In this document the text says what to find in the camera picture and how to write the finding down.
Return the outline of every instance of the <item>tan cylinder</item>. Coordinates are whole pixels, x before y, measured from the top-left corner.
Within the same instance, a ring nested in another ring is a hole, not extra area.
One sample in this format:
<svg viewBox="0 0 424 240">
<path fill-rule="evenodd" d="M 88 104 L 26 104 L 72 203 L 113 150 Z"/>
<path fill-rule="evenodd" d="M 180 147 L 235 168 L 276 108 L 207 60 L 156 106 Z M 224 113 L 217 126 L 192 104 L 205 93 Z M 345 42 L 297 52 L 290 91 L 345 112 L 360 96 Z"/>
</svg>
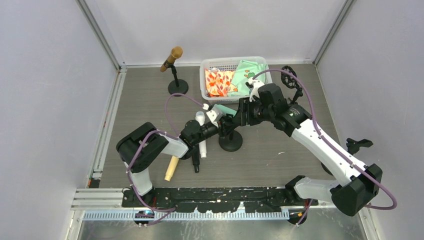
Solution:
<svg viewBox="0 0 424 240">
<path fill-rule="evenodd" d="M 160 71 L 165 72 L 171 66 L 171 64 L 174 64 L 175 60 L 181 58 L 182 55 L 183 55 L 183 49 L 179 46 L 174 47 L 171 50 L 171 54 L 168 56 L 166 61 L 160 67 Z"/>
<path fill-rule="evenodd" d="M 172 156 L 171 161 L 169 162 L 168 169 L 165 173 L 165 180 L 171 181 L 172 176 L 174 175 L 175 168 L 177 167 L 178 161 L 180 159 L 176 156 Z"/>
</svg>

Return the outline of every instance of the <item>robotic arm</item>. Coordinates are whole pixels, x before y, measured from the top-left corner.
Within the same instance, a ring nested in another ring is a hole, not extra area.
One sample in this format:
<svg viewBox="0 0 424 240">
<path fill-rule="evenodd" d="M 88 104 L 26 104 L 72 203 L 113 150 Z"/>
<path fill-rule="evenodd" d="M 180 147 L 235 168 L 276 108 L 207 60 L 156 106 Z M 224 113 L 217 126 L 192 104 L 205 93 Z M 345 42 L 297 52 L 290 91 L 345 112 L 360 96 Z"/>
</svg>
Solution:
<svg viewBox="0 0 424 240">
<path fill-rule="evenodd" d="M 378 194 L 379 188 L 372 181 L 349 165 L 320 138 L 325 136 L 355 165 L 381 182 L 383 172 L 376 164 L 366 166 L 346 152 L 321 128 L 321 135 L 319 135 L 314 128 L 311 114 L 298 104 L 288 103 L 279 86 L 274 83 L 263 84 L 251 79 L 247 85 L 252 88 L 251 95 L 239 99 L 235 115 L 223 114 L 218 107 L 213 106 L 206 113 L 210 122 L 200 126 L 195 120 L 188 121 L 177 139 L 162 133 L 155 133 L 148 138 L 130 173 L 140 196 L 153 188 L 148 167 L 160 153 L 187 159 L 193 154 L 196 145 L 205 139 L 214 135 L 230 136 L 237 127 L 253 126 L 264 121 L 271 122 L 276 129 L 304 145 L 336 179 L 317 180 L 297 176 L 285 187 L 299 198 L 331 202 L 344 214 L 354 216 Z M 126 167 L 139 148 L 141 140 L 154 130 L 156 128 L 147 122 L 119 141 L 116 150 Z"/>
</svg>

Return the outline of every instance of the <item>green object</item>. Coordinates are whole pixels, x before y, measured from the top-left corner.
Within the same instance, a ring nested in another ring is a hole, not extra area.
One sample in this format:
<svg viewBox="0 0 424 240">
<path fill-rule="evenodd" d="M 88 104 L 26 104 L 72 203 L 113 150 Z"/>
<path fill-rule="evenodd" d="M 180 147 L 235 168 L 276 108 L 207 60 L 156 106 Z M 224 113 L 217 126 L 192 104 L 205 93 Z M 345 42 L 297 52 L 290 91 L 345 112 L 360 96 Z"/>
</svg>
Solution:
<svg viewBox="0 0 424 240">
<path fill-rule="evenodd" d="M 235 85 L 237 91 L 228 93 L 229 97 L 235 96 L 248 96 L 250 89 L 246 86 L 246 82 L 249 78 L 252 78 L 256 74 L 267 69 L 267 65 L 263 63 L 257 63 L 254 61 L 241 60 L 235 69 L 234 76 L 232 77 L 231 83 Z M 257 80 L 265 83 L 265 74 L 262 74 L 256 78 Z"/>
<path fill-rule="evenodd" d="M 229 107 L 226 107 L 226 106 L 221 105 L 221 104 L 215 104 L 215 106 L 218 107 L 222 111 L 222 113 L 225 114 L 225 115 L 230 114 L 234 117 L 237 113 L 236 110 L 229 108 Z"/>
</svg>

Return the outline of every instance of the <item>orange patterned cloth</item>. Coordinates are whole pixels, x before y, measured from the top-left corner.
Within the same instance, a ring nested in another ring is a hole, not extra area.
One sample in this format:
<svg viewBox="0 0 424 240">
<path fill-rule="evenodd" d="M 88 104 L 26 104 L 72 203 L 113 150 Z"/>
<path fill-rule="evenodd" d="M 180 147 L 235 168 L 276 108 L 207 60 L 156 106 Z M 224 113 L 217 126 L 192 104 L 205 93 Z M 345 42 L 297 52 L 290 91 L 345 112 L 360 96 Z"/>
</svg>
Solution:
<svg viewBox="0 0 424 240">
<path fill-rule="evenodd" d="M 205 68 L 204 76 L 209 97 L 227 97 L 230 92 L 237 92 L 237 87 L 231 83 L 234 71 L 219 71 L 216 68 Z"/>
</svg>

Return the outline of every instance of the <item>microphone stand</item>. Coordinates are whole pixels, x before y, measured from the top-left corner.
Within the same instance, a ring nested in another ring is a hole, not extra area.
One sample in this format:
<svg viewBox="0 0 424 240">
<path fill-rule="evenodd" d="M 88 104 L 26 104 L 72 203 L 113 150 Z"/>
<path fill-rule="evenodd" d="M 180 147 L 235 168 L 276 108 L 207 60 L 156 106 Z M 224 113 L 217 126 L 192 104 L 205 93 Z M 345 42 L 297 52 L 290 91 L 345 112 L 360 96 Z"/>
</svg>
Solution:
<svg viewBox="0 0 424 240">
<path fill-rule="evenodd" d="M 183 79 L 178 79 L 177 77 L 177 69 L 174 64 L 170 64 L 169 68 L 172 70 L 173 81 L 171 81 L 168 85 L 169 94 L 186 94 L 189 91 L 189 85 Z"/>
</svg>

